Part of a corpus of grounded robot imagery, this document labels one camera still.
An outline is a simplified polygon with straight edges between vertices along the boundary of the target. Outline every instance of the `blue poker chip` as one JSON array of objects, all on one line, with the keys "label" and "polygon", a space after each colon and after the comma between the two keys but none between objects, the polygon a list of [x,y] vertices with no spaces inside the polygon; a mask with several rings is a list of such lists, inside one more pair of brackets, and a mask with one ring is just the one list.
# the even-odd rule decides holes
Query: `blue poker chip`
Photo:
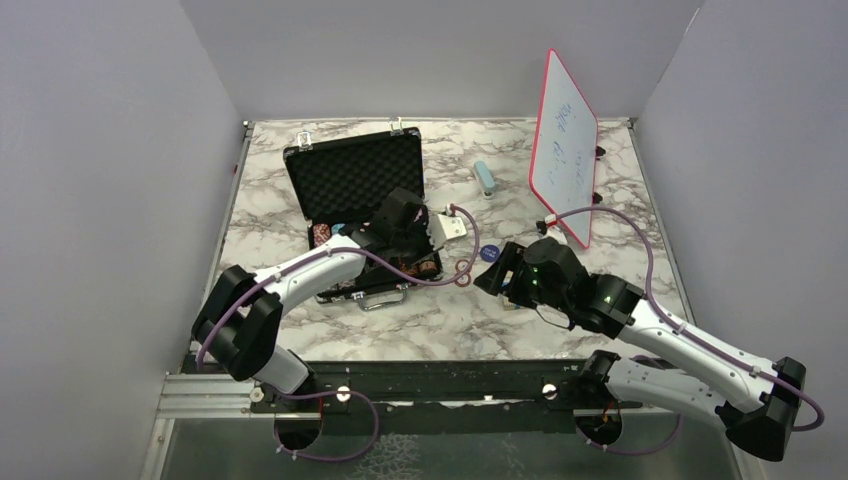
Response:
[{"label": "blue poker chip", "polygon": [[485,245],[480,249],[480,258],[482,258],[484,262],[492,263],[498,259],[500,254],[501,251],[494,245]]}]

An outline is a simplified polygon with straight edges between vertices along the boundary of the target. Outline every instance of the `metal frame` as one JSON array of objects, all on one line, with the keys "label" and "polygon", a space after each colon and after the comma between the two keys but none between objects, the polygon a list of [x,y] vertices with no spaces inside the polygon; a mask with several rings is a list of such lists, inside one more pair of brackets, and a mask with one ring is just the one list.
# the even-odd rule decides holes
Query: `metal frame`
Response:
[{"label": "metal frame", "polygon": [[[643,181],[650,198],[654,198],[653,190],[642,163],[642,157],[639,153],[639,148],[636,143],[634,125],[635,118],[628,120],[628,132],[636,154],[639,168],[642,173]],[[215,280],[218,263],[221,258],[221,253],[224,247],[224,241],[229,228],[230,219],[232,218],[233,208],[235,206],[238,188],[241,184],[241,178],[244,172],[244,166],[247,159],[247,154],[250,148],[250,142],[253,135],[255,123],[244,122],[245,134],[240,153],[236,175],[233,178],[233,183],[230,189],[230,197],[228,208],[224,215],[221,229],[219,231],[219,248],[216,249],[212,264],[209,269],[207,282],[203,290],[203,299],[205,300],[212,284]],[[660,233],[666,243],[666,251],[668,252],[669,262],[672,272],[678,284],[678,290],[683,303],[683,308],[689,322],[695,324],[695,319],[689,305],[689,300],[686,295],[685,286],[680,277],[677,262],[674,259],[673,250],[668,242],[665,225],[662,221],[657,205],[652,200],[652,207],[657,222],[660,228]],[[193,356],[199,348],[197,342],[192,341],[189,349],[189,355]],[[160,397],[159,408],[157,409],[156,420],[151,434],[150,444],[148,447],[147,456],[145,458],[142,469],[141,478],[143,480],[158,480],[161,478],[168,450],[171,443],[171,437],[174,431],[174,423],[181,418],[277,418],[287,420],[316,420],[320,415],[315,413],[252,413],[250,411],[251,391],[254,390],[256,384],[253,382],[235,382],[227,374],[215,375],[192,375],[178,374],[166,375],[163,384],[162,395]],[[584,416],[597,414],[597,410],[575,410],[574,416]],[[663,409],[656,407],[645,406],[641,409],[633,409],[627,412],[627,415],[642,415],[642,414],[667,414]],[[728,446],[728,455],[736,464],[740,477],[744,480],[765,480],[765,474],[760,461],[735,446],[726,442]]]}]

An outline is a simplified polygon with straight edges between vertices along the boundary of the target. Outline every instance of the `black wire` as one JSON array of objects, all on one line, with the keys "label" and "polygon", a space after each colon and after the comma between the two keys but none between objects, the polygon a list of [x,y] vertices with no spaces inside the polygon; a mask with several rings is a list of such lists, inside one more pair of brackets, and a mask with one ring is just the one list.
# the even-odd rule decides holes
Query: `black wire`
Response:
[{"label": "black wire", "polygon": [[563,329],[563,330],[568,330],[569,332],[571,331],[571,329],[570,329],[570,328],[568,328],[568,327],[566,327],[566,326],[564,326],[564,325],[560,325],[560,324],[558,324],[558,323],[554,323],[554,322],[548,321],[545,317],[543,317],[543,316],[542,316],[542,312],[540,312],[538,308],[536,309],[536,314],[537,314],[537,315],[539,315],[539,318],[541,318],[541,319],[542,319],[542,321],[543,321],[543,322],[545,322],[545,323],[547,323],[548,325],[553,325],[554,327],[561,328],[561,329]]}]

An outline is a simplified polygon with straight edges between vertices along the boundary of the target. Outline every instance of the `marble table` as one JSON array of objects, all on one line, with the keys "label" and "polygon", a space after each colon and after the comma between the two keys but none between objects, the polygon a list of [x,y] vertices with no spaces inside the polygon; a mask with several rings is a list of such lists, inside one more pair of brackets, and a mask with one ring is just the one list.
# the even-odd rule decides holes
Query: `marble table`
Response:
[{"label": "marble table", "polygon": [[[405,119],[421,130],[427,203],[439,208],[453,202],[477,219],[482,245],[513,240],[527,245],[539,236],[536,220],[548,212],[527,185],[535,120]],[[384,120],[344,119],[258,122],[244,166],[219,269],[240,264],[247,271],[276,265],[307,251],[307,222],[283,163],[283,148],[295,134],[312,133],[314,142],[386,131]],[[657,258],[657,297],[675,314],[684,311],[654,216],[627,123],[601,122],[596,191],[604,204],[636,219],[653,243]],[[498,184],[490,199],[480,194],[471,166],[484,160]],[[457,259],[468,258],[469,238],[454,240],[442,254],[452,274]],[[575,247],[583,264],[644,285],[642,244],[619,219],[595,213],[592,244]],[[477,275],[490,264],[478,262]],[[567,324],[553,310],[550,321]],[[306,360],[463,360],[586,358],[603,348],[621,355],[636,348],[579,329],[566,332],[544,323],[532,310],[504,310],[500,299],[473,286],[414,288],[400,306],[363,312],[355,302],[319,305],[309,300],[283,318],[281,346]]]}]

